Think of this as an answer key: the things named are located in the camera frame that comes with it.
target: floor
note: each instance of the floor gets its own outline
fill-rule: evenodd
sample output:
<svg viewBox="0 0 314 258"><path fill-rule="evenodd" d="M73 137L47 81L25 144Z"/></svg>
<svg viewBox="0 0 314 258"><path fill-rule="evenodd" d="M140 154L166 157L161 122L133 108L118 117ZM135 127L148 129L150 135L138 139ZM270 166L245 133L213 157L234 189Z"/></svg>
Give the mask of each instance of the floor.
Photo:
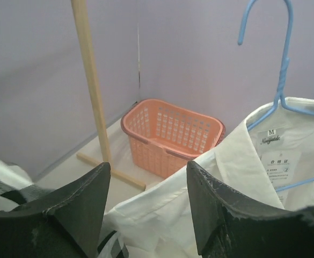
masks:
<svg viewBox="0 0 314 258"><path fill-rule="evenodd" d="M107 130L107 133L113 159L111 164L112 167L123 173L126 173L129 176L145 182L147 189L162 181L162 178L151 174L133 164L128 137L121 129L120 121L117 121L112 126L110 126ZM96 158L99 161L102 161L97 137L79 151ZM39 181L39 185L42 187L60 188L83 176L92 168L92 166L78 160L76 158L76 154L74 154L54 170L52 170L48 175L42 178ZM118 203L138 195L139 193L141 193L141 190L131 187L130 185L121 182L115 177L112 177L109 187L106 211L110 210Z"/></svg>

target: orange plastic basket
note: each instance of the orange plastic basket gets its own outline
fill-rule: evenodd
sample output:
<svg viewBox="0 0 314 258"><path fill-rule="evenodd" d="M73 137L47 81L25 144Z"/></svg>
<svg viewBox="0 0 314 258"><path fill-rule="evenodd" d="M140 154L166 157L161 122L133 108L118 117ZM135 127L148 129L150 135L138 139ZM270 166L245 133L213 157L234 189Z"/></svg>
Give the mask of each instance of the orange plastic basket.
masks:
<svg viewBox="0 0 314 258"><path fill-rule="evenodd" d="M219 144L225 127L217 119L158 99L146 99L121 119L134 163L167 178Z"/></svg>

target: black plastic piece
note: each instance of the black plastic piece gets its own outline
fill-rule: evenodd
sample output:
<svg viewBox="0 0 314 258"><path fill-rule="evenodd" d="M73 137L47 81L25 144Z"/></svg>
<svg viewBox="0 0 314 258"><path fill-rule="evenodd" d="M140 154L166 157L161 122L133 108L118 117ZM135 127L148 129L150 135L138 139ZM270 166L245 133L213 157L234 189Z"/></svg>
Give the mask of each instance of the black plastic piece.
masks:
<svg viewBox="0 0 314 258"><path fill-rule="evenodd" d="M0 258L95 258L110 182L102 163L46 196L0 211Z"/></svg>
<svg viewBox="0 0 314 258"><path fill-rule="evenodd" d="M314 258L314 207L278 209L234 190L196 162L187 184L199 255L203 258Z"/></svg>

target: clothing label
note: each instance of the clothing label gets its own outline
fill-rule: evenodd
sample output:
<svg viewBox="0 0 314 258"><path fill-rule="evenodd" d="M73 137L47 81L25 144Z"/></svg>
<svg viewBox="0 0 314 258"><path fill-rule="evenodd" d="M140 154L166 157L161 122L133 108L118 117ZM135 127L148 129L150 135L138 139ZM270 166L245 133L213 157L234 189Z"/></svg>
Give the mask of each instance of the clothing label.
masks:
<svg viewBox="0 0 314 258"><path fill-rule="evenodd" d="M279 150L263 153L261 161L273 187L283 187L291 183L301 152ZM288 190L277 192L282 204L286 202Z"/></svg>
<svg viewBox="0 0 314 258"><path fill-rule="evenodd" d="M283 143L284 128L275 128L258 133L258 151L264 152Z"/></svg>

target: plaid fabric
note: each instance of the plaid fabric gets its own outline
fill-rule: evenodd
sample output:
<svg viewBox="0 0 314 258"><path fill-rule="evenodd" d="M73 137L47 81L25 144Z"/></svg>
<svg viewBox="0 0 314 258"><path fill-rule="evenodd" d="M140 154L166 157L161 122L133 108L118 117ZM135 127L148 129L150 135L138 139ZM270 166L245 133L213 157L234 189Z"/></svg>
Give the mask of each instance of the plaid fabric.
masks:
<svg viewBox="0 0 314 258"><path fill-rule="evenodd" d="M18 165L0 160L0 211L11 211L52 191L34 184ZM97 251L97 258L129 258L121 234L111 230L105 223L102 225Z"/></svg>

